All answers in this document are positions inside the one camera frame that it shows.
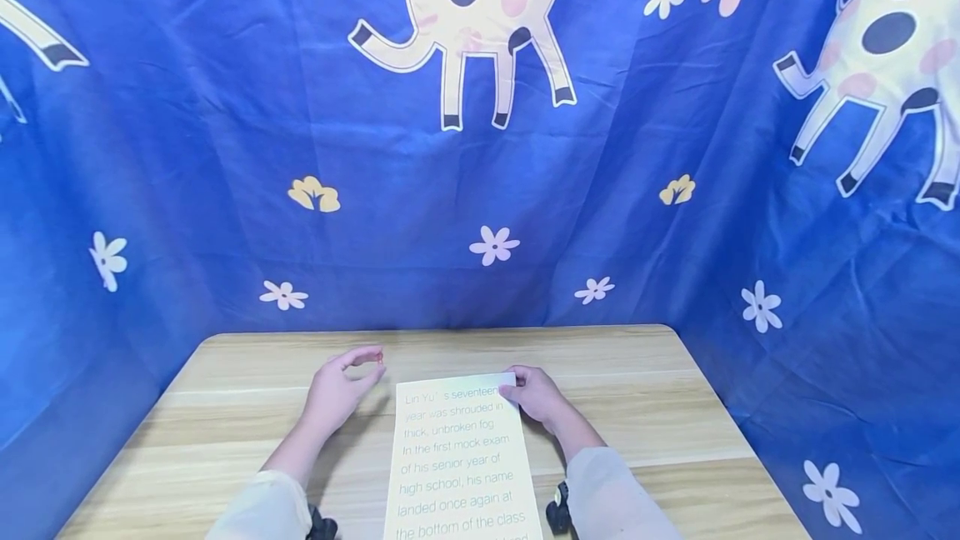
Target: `paper sheet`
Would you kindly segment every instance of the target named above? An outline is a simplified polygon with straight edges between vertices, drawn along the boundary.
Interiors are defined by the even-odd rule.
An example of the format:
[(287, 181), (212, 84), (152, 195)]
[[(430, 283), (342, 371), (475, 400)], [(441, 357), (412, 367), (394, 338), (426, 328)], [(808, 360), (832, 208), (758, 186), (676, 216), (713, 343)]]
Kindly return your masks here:
[(512, 373), (399, 383), (384, 540), (542, 540)]

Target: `yellow flower print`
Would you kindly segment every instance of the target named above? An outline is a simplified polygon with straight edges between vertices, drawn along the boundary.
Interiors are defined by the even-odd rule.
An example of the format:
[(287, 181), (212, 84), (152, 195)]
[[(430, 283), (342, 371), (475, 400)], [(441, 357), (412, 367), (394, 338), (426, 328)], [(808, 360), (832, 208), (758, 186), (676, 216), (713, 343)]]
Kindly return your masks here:
[(680, 179), (671, 181), (660, 193), (659, 197), (664, 205), (678, 205), (693, 198), (693, 189), (697, 183), (684, 173)]
[[(321, 213), (340, 211), (340, 200), (337, 198), (336, 188), (323, 186), (320, 180), (307, 175), (303, 180), (294, 180), (287, 195), (301, 204), (304, 209), (320, 210)], [(314, 199), (320, 198), (317, 205)]]

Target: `hand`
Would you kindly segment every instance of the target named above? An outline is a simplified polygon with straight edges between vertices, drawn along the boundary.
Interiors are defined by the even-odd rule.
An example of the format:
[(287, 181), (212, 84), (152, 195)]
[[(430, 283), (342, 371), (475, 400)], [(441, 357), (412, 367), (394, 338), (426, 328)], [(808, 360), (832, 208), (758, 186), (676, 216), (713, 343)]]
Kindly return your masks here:
[(501, 386), (500, 394), (517, 403), (531, 419), (539, 421), (546, 431), (556, 435), (558, 421), (576, 410), (561, 394), (557, 384), (539, 367), (513, 365), (507, 371), (517, 374), (517, 386)]
[[(366, 376), (354, 380), (347, 375), (349, 368), (374, 361), (377, 368)], [(360, 399), (377, 386), (386, 371), (382, 346), (360, 346), (343, 355), (330, 357), (313, 376), (301, 421), (316, 432), (333, 434), (358, 408)]]

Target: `cow leg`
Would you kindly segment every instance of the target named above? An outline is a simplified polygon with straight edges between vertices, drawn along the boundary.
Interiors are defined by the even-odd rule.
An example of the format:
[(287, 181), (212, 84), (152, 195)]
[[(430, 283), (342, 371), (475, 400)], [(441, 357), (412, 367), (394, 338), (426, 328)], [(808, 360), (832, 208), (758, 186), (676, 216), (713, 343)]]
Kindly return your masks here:
[(418, 33), (414, 33), (414, 37), (409, 41), (398, 45), (384, 38), (364, 20), (357, 22), (357, 26), (350, 32), (349, 42), (380, 67), (399, 73), (417, 71), (437, 48), (432, 40)]
[(795, 98), (806, 98), (810, 92), (825, 83), (820, 72), (803, 71), (803, 65), (795, 50), (791, 50), (783, 59), (776, 61), (774, 71), (777, 72), (777, 78)]
[(443, 78), (441, 90), (441, 129), (462, 130), (463, 109), (463, 53), (447, 50), (443, 53)]
[(823, 129), (827, 127), (842, 102), (843, 97), (837, 92), (827, 90), (820, 94), (817, 103), (813, 105), (813, 109), (807, 115), (807, 121), (803, 122), (800, 133), (797, 134), (797, 140), (793, 143), (793, 148), (790, 150), (791, 161), (794, 161), (797, 165), (803, 165), (803, 159), (807, 158), (808, 151), (813, 147), (817, 138), (820, 138)]
[(0, 94), (2, 94), (7, 105), (10, 106), (11, 111), (13, 111), (13, 118), (17, 119), (20, 123), (26, 123), (27, 118), (23, 115), (23, 109), (20, 108), (17, 99), (13, 97), (13, 93), (10, 91), (10, 87), (7, 87), (7, 82), (3, 80), (2, 75), (0, 75)]
[(493, 127), (506, 129), (513, 110), (513, 87), (516, 85), (517, 59), (509, 50), (500, 50), (493, 58), (497, 67), (497, 112), (493, 115)]
[(55, 72), (70, 65), (86, 67), (89, 64), (76, 48), (17, 1), (0, 0), (0, 26), (10, 28)]
[(880, 157), (890, 147), (890, 142), (897, 136), (903, 118), (901, 109), (883, 107), (883, 110), (873, 119), (873, 125), (867, 132), (866, 140), (861, 144), (852, 165), (837, 180), (837, 187), (840, 188), (840, 193), (844, 197), (850, 197), (856, 192), (860, 182), (877, 165)]
[(557, 44), (557, 37), (553, 34), (553, 28), (550, 27), (548, 19), (544, 17), (542, 22), (530, 30), (530, 34), (546, 74), (550, 78), (553, 106), (577, 104), (577, 97), (573, 92), (573, 81), (570, 80), (570, 73), (567, 71), (567, 61), (563, 59), (560, 45)]
[(960, 118), (953, 105), (941, 102), (934, 109), (936, 118), (936, 153), (927, 185), (917, 202), (933, 203), (943, 211), (952, 211), (960, 183)]

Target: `left hand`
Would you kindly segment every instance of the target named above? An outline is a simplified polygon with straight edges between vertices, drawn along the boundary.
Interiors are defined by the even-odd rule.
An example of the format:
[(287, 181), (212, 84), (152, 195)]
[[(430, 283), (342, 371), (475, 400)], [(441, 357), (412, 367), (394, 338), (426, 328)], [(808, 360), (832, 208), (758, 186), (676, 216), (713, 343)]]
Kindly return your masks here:
[[(377, 368), (366, 376), (355, 380), (347, 375), (349, 368), (372, 362), (378, 362)], [(313, 376), (303, 407), (302, 424), (321, 433), (336, 432), (386, 371), (382, 346), (360, 346), (330, 357)]]

